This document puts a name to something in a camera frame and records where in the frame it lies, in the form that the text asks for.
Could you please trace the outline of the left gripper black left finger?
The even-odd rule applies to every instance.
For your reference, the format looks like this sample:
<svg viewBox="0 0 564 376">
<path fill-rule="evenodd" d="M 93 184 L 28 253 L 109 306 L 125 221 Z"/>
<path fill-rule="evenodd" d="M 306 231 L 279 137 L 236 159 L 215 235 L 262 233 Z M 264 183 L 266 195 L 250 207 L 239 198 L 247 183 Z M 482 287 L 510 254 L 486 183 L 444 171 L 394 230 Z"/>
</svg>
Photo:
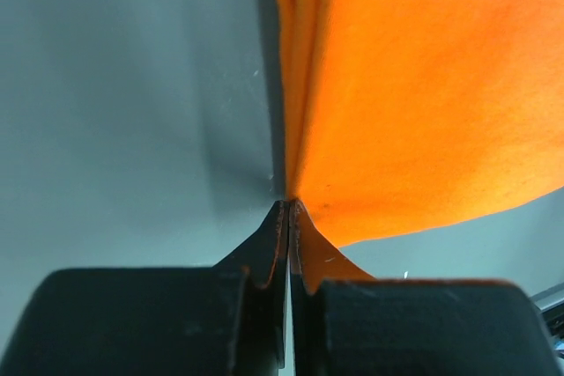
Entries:
<svg viewBox="0 0 564 376">
<path fill-rule="evenodd" d="M 61 269 L 37 287 L 4 375 L 275 375 L 285 365 L 289 206 L 211 267 Z"/>
</svg>

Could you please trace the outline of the orange t shirt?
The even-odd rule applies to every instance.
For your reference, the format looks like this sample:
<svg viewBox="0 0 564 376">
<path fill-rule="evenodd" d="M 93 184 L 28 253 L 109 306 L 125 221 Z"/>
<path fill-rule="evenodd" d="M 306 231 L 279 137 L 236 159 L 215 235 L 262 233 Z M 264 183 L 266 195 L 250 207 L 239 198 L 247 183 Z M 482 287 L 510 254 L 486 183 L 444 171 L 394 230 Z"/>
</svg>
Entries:
<svg viewBox="0 0 564 376">
<path fill-rule="evenodd" d="M 563 0 L 277 0 L 286 193 L 334 245 L 563 185 Z"/>
</svg>

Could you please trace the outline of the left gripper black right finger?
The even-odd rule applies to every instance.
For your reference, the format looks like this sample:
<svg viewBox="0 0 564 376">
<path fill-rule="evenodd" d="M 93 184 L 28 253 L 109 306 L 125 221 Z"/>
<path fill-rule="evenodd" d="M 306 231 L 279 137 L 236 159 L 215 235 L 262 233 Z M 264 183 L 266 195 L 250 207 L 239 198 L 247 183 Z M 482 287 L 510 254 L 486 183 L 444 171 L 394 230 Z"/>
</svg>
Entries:
<svg viewBox="0 0 564 376">
<path fill-rule="evenodd" d="M 299 375 L 559 375 L 540 311 L 495 279 L 375 278 L 288 215 Z"/>
</svg>

